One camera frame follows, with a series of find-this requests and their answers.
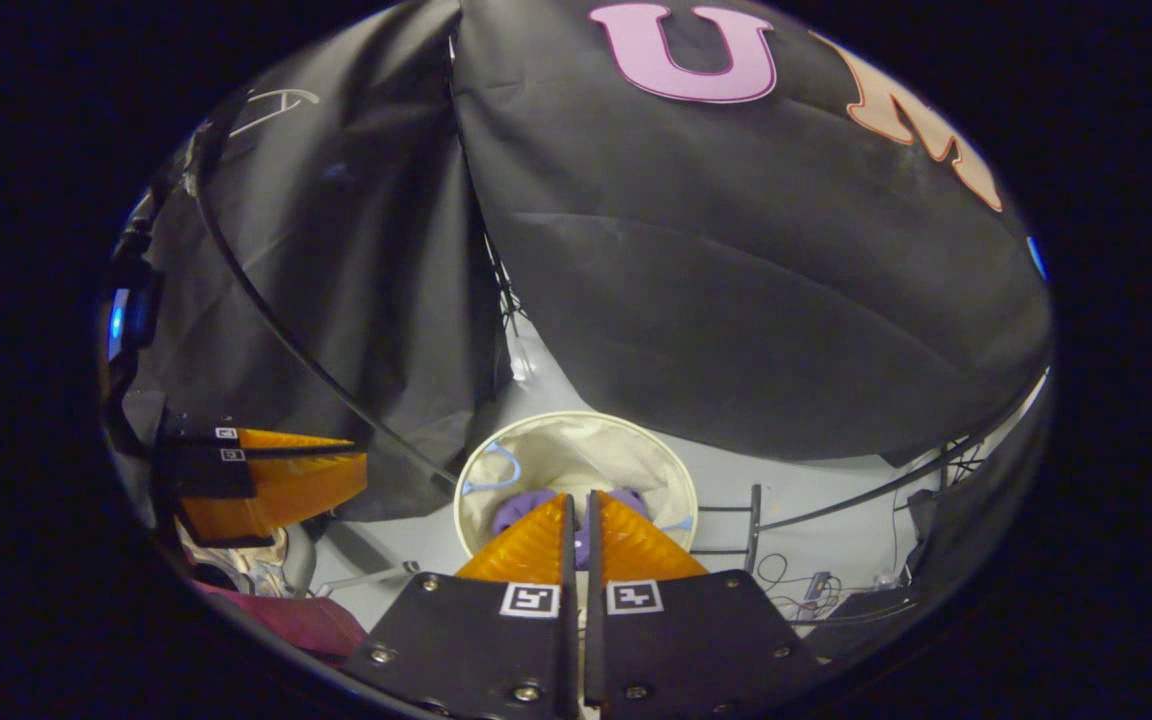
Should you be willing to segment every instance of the dark background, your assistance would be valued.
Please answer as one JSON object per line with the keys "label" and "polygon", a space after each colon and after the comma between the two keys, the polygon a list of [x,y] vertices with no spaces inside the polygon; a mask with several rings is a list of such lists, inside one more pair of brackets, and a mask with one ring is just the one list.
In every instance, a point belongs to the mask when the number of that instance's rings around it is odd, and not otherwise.
{"label": "dark background", "polygon": [[[200,115],[372,8],[0,6],[1,715],[349,707],[164,582],[96,439],[91,291]],[[969,132],[1028,209],[1060,333],[1056,426],[1009,541],[824,714],[1152,715],[1152,3],[783,8]]]}

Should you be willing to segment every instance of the fisheye lens view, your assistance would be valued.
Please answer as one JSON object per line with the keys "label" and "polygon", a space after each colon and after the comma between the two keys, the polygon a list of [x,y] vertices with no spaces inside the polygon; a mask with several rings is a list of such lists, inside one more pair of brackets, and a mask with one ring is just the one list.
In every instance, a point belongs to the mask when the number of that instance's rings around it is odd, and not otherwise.
{"label": "fisheye lens view", "polygon": [[763,717],[986,562],[1055,397],[952,109],[750,1],[407,0],[129,197],[94,336],[146,541],[411,717]]}

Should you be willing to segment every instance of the white floor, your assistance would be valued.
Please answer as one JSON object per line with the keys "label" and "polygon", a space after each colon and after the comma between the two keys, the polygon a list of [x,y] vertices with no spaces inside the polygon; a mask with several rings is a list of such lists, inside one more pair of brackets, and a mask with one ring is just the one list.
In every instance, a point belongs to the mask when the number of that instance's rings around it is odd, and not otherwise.
{"label": "white floor", "polygon": [[[471,447],[495,429],[531,415],[590,409],[567,381],[536,334],[535,327],[525,319],[517,318],[517,333],[515,336],[513,328],[508,332],[515,382],[509,384],[500,399],[494,427],[476,429]],[[987,439],[979,457],[988,455],[988,450],[1006,437],[1026,409],[1028,404],[1021,407],[1015,418]],[[750,486],[760,483],[764,524],[819,509],[856,497],[869,488],[882,486],[907,469],[929,460],[929,456],[915,460],[905,468],[890,468],[877,456],[787,464],[657,434],[684,461],[700,506],[749,506]],[[892,511],[892,507],[904,505],[905,498],[918,488],[935,488],[938,484],[940,475],[930,473],[927,478],[897,491],[895,500],[892,495],[879,497],[823,518],[764,530],[758,553],[758,560],[763,561],[761,568],[772,579],[782,574],[782,566],[786,564],[783,579],[828,571],[844,588],[844,592],[838,597],[841,602],[846,594],[856,589],[872,588],[879,575],[900,574],[904,568],[905,556],[914,550],[914,522],[910,521],[909,510]],[[743,511],[702,511],[696,520],[692,550],[744,548],[748,530],[749,515]],[[346,579],[394,568],[408,560],[419,562],[422,570],[453,574],[468,560],[456,537],[450,505],[425,518],[333,523],[333,528],[329,528],[316,547],[317,567],[311,588],[318,588],[328,579]],[[774,553],[780,553],[783,562],[781,559],[770,558]],[[698,560],[710,570],[741,568],[744,564],[744,556],[736,555],[705,555],[698,556]],[[397,597],[397,591],[404,583],[406,577],[397,577],[342,588],[332,593],[332,600],[353,612],[364,628],[370,629],[388,609],[389,602]],[[801,601],[809,584],[796,582],[778,585],[768,594]],[[787,617],[795,617],[796,609],[791,602],[776,600],[776,605],[783,607]],[[810,626],[799,627],[801,634],[809,630]]]}

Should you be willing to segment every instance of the pink object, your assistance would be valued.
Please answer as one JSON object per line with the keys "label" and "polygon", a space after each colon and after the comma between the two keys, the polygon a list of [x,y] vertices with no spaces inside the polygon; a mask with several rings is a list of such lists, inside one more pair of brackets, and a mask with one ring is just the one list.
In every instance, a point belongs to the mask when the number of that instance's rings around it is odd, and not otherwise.
{"label": "pink object", "polygon": [[358,650],[367,634],[349,611],[325,597],[259,597],[194,584],[202,592],[219,594],[251,615],[274,635],[294,646],[325,655],[349,657]]}
{"label": "pink object", "polygon": [[698,103],[748,103],[772,92],[776,63],[763,37],[772,23],[721,8],[694,8],[691,13],[718,25],[732,67],[721,73],[696,73],[675,65],[660,26],[660,20],[669,15],[664,5],[608,5],[589,17],[607,28],[612,54],[626,79],[652,94]]}

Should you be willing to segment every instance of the pink letter u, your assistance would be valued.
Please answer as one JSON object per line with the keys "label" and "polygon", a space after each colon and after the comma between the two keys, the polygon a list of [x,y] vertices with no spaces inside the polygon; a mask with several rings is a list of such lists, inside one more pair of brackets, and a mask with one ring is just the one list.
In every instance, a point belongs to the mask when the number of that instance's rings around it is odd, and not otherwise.
{"label": "pink letter u", "polygon": [[621,74],[637,88],[676,100],[698,103],[748,103],[776,86],[776,66],[764,31],[767,20],[721,8],[694,8],[691,13],[718,25],[727,44],[732,67],[721,73],[694,73],[680,68],[669,56],[660,20],[669,9],[662,5],[608,5],[589,14],[607,28],[612,55]]}

